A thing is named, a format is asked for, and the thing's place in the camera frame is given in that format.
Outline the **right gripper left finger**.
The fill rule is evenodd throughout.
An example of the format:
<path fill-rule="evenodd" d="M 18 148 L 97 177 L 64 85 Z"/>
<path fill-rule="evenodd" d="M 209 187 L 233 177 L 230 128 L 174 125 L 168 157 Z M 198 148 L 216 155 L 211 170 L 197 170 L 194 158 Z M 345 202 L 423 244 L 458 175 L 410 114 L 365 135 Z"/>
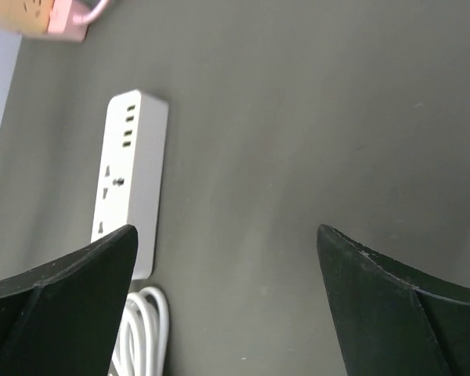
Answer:
<path fill-rule="evenodd" d="M 105 375 L 138 248 L 125 225 L 0 280 L 0 375 Z"/>

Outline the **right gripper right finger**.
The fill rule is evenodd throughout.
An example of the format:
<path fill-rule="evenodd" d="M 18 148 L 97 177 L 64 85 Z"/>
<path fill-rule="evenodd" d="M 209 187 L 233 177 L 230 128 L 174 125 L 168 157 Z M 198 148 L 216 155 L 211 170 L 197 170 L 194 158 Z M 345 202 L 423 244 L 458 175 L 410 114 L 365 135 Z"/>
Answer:
<path fill-rule="evenodd" d="M 470 375 L 470 288 L 322 225 L 316 248 L 349 375 Z"/>

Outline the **white power strip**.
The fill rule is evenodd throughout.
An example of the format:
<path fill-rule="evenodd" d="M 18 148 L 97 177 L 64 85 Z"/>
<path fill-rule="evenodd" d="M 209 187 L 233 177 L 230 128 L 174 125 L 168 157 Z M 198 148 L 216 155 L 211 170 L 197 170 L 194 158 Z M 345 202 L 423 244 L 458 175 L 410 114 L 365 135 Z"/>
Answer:
<path fill-rule="evenodd" d="M 91 241 L 133 225 L 133 280 L 149 278 L 154 268 L 168 112 L 166 101 L 138 89 L 114 96 L 107 106 Z"/>

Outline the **pink power strip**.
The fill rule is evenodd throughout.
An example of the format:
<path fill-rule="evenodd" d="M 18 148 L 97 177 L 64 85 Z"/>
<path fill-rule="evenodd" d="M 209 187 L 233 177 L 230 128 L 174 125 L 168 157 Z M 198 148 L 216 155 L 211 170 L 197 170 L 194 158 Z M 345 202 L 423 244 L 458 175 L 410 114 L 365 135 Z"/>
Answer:
<path fill-rule="evenodd" d="M 83 42 L 87 34 L 87 25 L 78 25 L 74 16 L 86 13 L 88 6 L 81 1 L 55 0 L 50 12 L 47 39 L 61 42 Z"/>

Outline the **orange cube adapter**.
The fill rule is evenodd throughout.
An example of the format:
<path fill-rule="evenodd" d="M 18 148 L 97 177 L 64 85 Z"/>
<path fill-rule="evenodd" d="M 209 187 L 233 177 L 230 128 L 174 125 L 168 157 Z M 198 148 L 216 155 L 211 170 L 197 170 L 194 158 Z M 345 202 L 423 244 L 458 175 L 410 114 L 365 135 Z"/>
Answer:
<path fill-rule="evenodd" d="M 53 0 L 0 0 L 0 28 L 28 37 L 45 34 Z"/>

